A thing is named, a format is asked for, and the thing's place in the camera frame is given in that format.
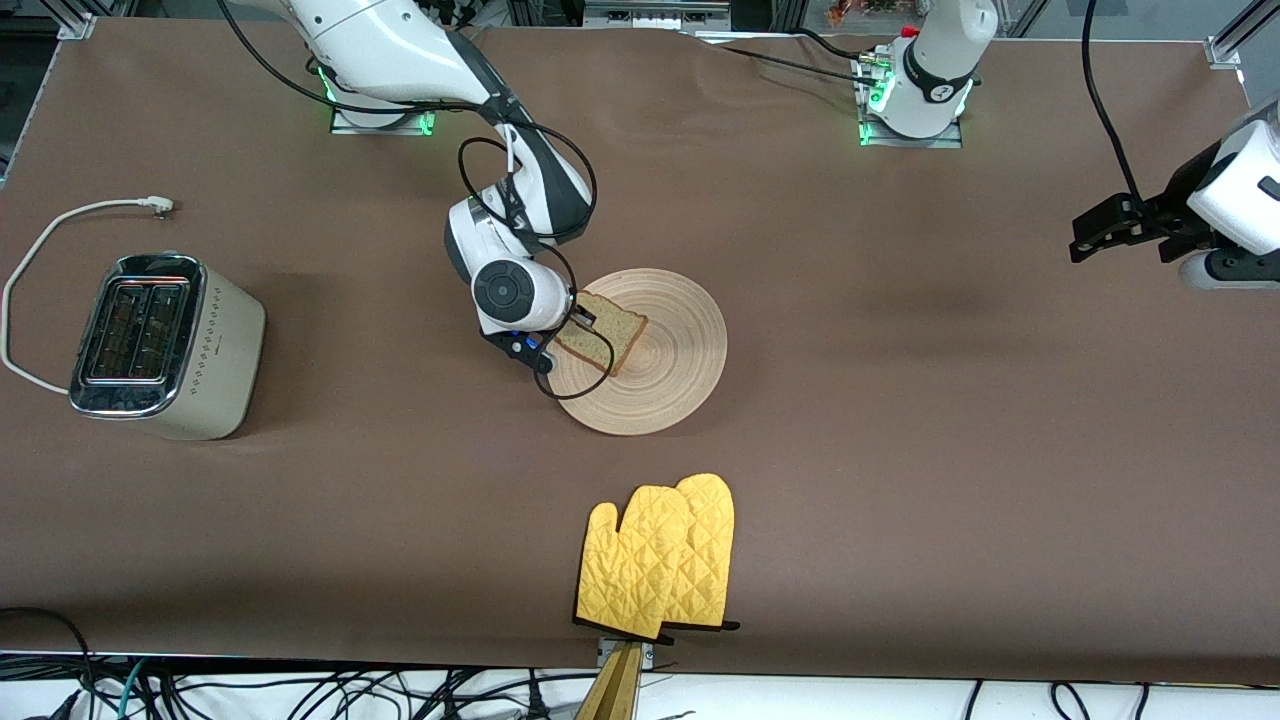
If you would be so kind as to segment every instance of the yellow oven mitt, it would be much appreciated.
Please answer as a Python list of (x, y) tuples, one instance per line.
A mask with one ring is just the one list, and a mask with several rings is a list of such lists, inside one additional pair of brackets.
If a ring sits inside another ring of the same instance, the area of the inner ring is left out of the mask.
[(657, 639), (691, 524), (689, 501), (673, 488), (636, 488), (621, 528), (612, 502), (596, 505), (582, 543), (576, 620)]
[(667, 623), (719, 629), (728, 600), (733, 496), (724, 480), (710, 473), (680, 480), (676, 491), (689, 503), (692, 524), (689, 525), (680, 571), (667, 605)]

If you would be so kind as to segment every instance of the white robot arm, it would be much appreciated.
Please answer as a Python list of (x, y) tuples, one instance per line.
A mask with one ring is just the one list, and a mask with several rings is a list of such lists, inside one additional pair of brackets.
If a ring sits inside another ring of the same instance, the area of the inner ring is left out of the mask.
[(471, 287), (481, 333), (508, 356), (549, 370), (545, 354), (530, 352), (536, 345), (527, 333), (558, 329), (572, 297), (564, 279), (532, 256), (582, 233), (593, 195), (493, 65), (413, 0), (234, 1), (288, 19), (348, 94), (406, 104), (462, 100), (498, 131), (520, 168), (449, 210), (445, 249)]
[(1280, 290), (1280, 94), (1228, 131), (1187, 205), (1239, 246), (1188, 258), (1188, 284)]
[(991, 0), (937, 0), (916, 37), (877, 47), (890, 56), (890, 74), (868, 109), (901, 136), (940, 135), (964, 111), (973, 72), (998, 26)]
[(1280, 94), (1179, 168), (1135, 206), (1103, 200), (1074, 222), (1071, 261), (1119, 245), (1160, 242), (1160, 259), (1198, 288), (1280, 290)]

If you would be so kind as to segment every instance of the wooden plate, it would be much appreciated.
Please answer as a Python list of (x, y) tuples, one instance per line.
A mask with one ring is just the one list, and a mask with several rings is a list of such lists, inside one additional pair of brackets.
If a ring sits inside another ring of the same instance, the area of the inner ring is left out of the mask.
[[(716, 300), (668, 270), (632, 269), (586, 288), (649, 318), (617, 377), (561, 406), (584, 425), (613, 436), (643, 436), (687, 418), (710, 396), (724, 369), (728, 332)], [(547, 375), (557, 395), (588, 388), (600, 370), (561, 348)]]

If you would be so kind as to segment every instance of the green led light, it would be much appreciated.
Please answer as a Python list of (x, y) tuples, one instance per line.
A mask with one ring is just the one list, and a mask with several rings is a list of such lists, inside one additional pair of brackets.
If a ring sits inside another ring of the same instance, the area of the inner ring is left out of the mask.
[(320, 73), (320, 82), (324, 83), (325, 97), (328, 97), (330, 102), (337, 102), (338, 99), (333, 96), (333, 88), (329, 87), (329, 78), (324, 77), (324, 73)]

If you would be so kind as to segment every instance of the brown table surface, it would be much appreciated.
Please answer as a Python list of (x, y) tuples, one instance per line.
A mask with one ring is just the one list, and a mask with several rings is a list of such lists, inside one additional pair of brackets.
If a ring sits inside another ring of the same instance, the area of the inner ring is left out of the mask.
[[(250, 33), (303, 78), (292, 29)], [(860, 147), (840, 81), (671, 32), (480, 45), (599, 172), (579, 277), (667, 268), (719, 301), (710, 400), (600, 436), (477, 337), (440, 240), (477, 118), (334, 137), (223, 24), (104, 20), (63, 47), (0, 193), (0, 265), (83, 202), (184, 205), (59, 231), (15, 356), (67, 377), (110, 261), (166, 249), (260, 299), (266, 345), (214, 443), (0, 373), (4, 605), (101, 650), (590, 665), (570, 618), (591, 506), (716, 471), (742, 629), (681, 634), (659, 657), (680, 670), (1277, 679), (1276, 297), (1187, 290), (1151, 246), (1068, 261), (1071, 218), (1121, 188), (1076, 44), (995, 44), (961, 151)], [(1148, 193), (1244, 106), (1196, 44), (1096, 64)], [(0, 644), (69, 641), (10, 623)]]

